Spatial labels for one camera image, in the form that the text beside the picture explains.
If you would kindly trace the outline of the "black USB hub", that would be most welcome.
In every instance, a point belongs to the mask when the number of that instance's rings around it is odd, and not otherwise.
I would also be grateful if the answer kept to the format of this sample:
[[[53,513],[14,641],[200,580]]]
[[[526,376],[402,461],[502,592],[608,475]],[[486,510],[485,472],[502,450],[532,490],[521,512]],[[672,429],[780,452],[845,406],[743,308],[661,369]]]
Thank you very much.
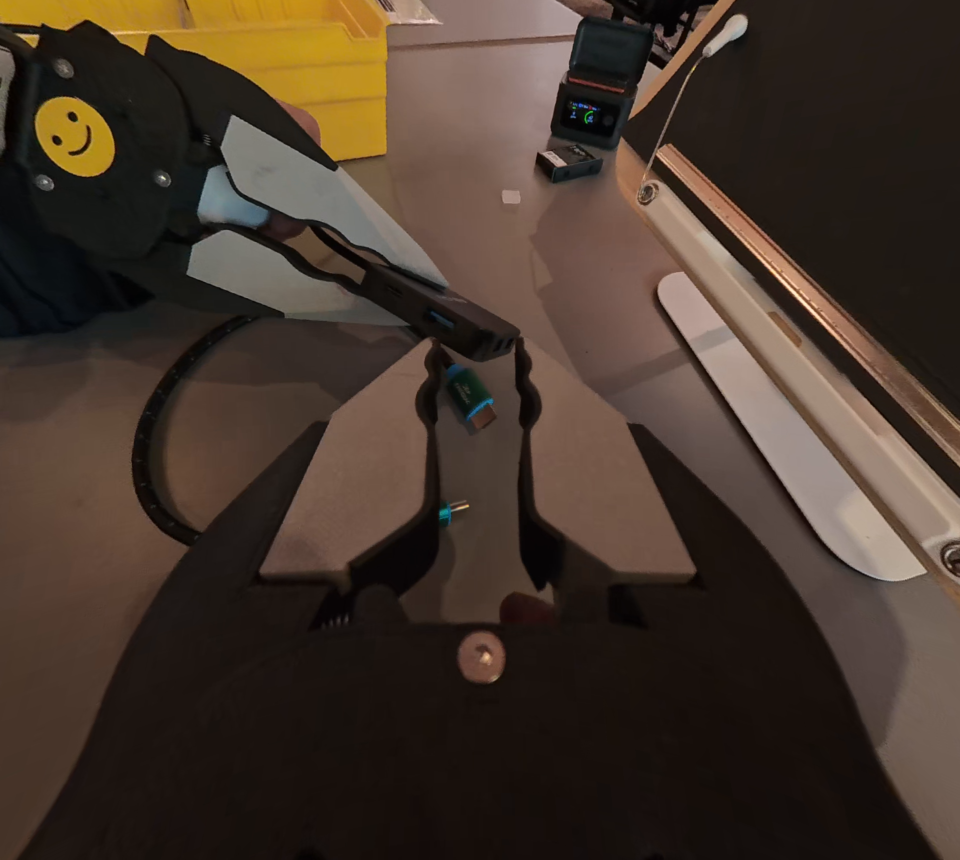
[[[521,338],[518,327],[489,310],[390,266],[370,266],[352,292],[473,362],[505,357]]]

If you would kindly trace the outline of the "person's left hand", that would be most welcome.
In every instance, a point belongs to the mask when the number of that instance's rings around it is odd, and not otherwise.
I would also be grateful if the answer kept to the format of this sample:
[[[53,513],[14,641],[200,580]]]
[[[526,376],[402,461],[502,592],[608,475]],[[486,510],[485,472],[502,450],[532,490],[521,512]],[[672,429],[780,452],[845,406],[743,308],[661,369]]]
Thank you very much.
[[[277,103],[300,126],[300,128],[317,146],[321,145],[322,137],[320,127],[318,122],[310,113],[282,100],[278,100]]]

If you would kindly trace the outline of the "yellow plastic bin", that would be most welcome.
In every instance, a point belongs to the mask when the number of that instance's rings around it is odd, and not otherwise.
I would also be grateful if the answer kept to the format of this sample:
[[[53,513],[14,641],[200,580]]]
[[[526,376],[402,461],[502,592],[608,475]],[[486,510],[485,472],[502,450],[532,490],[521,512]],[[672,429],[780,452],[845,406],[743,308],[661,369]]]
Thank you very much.
[[[7,25],[91,21],[144,52],[149,34],[245,75],[318,122],[335,161],[387,152],[386,14],[374,0],[1,0]]]

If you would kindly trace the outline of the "black screen with tan frame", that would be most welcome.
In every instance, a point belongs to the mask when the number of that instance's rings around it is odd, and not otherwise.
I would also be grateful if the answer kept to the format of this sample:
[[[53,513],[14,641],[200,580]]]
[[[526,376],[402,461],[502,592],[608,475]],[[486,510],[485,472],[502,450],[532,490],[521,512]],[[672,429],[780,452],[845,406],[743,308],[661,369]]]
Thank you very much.
[[[958,0],[731,0],[673,146],[958,418]]]

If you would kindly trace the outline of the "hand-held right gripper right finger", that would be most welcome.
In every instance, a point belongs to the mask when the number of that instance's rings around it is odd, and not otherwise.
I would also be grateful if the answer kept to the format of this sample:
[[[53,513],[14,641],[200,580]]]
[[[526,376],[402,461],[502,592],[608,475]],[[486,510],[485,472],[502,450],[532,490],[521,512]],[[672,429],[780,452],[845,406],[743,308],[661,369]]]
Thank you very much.
[[[685,583],[696,568],[626,418],[534,343],[514,349],[520,557],[536,590]]]

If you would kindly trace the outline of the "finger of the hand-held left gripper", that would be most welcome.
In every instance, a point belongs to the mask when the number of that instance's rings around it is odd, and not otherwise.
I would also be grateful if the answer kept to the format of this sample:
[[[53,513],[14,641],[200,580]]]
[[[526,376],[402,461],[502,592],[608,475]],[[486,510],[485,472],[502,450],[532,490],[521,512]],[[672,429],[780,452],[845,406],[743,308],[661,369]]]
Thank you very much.
[[[272,215],[311,229],[349,264],[383,266],[429,287],[449,281],[424,249],[324,151],[304,153],[265,130],[229,117],[198,200],[198,220],[265,233]]]
[[[288,319],[402,327],[406,322],[357,294],[341,273],[310,264],[294,248],[228,227],[193,246],[188,275]]]

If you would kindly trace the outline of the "small black battery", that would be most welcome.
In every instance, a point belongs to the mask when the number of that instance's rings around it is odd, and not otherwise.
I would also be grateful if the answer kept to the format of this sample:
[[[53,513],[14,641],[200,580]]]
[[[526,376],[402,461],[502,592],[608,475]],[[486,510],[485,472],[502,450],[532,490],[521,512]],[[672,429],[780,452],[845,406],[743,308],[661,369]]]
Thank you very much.
[[[585,147],[574,144],[539,151],[535,168],[552,185],[597,176],[604,167],[604,159]]]

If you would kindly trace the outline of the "clear plastic bag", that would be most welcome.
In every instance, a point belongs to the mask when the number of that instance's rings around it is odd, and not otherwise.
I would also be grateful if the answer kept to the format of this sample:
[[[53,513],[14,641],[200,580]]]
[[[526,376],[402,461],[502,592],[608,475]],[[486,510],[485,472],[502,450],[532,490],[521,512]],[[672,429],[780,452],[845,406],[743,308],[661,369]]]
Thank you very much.
[[[392,26],[441,26],[443,22],[422,0],[374,0]]]

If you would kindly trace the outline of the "person's left forearm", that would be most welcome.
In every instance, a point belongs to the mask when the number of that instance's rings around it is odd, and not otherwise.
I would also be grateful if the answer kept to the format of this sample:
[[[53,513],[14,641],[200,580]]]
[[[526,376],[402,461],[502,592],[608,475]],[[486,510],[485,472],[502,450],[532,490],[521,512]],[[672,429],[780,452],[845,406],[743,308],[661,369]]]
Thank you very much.
[[[20,182],[1,184],[1,337],[77,329],[100,314],[137,309],[153,295],[94,266],[75,244],[39,222]]]

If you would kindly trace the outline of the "black charging case with display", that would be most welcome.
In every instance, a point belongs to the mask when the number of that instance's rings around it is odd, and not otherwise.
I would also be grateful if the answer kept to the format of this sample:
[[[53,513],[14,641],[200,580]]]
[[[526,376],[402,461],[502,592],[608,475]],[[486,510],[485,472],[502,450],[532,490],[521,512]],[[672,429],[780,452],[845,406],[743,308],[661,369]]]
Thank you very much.
[[[604,150],[617,147],[654,40],[646,26],[582,18],[558,86],[551,135]]]

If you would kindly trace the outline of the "white tethered pin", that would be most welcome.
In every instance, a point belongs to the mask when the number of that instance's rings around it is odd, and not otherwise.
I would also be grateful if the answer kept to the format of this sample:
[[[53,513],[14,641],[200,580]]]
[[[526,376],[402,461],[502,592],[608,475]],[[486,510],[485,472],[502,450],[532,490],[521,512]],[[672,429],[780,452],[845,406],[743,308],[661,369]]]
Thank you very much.
[[[654,168],[654,164],[660,152],[662,145],[664,144],[666,134],[668,132],[669,126],[674,118],[674,115],[677,111],[678,106],[681,103],[681,100],[684,96],[684,93],[687,89],[687,86],[690,83],[690,79],[696,73],[697,69],[702,65],[702,63],[708,61],[724,50],[729,44],[741,39],[747,32],[749,27],[749,19],[744,14],[735,14],[727,19],[725,25],[721,28],[719,33],[714,35],[706,44],[702,47],[702,50],[694,61],[693,65],[685,75],[681,85],[679,86],[678,92],[674,101],[671,105],[669,113],[664,121],[664,124],[661,128],[661,131],[656,139],[656,142],[653,146],[651,154],[646,161],[646,166],[644,167],[642,178],[640,181],[639,189],[636,195],[636,201],[638,205],[643,207],[651,204],[659,195],[659,187],[655,181],[650,179],[651,173]]]

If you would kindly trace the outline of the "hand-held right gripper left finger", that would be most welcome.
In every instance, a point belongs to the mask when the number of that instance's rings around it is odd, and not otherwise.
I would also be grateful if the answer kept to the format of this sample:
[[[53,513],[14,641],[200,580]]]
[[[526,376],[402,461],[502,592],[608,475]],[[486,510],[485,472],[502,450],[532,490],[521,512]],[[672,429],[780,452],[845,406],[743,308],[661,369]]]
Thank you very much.
[[[440,349],[425,340],[336,410],[260,569],[401,595],[439,551]]]

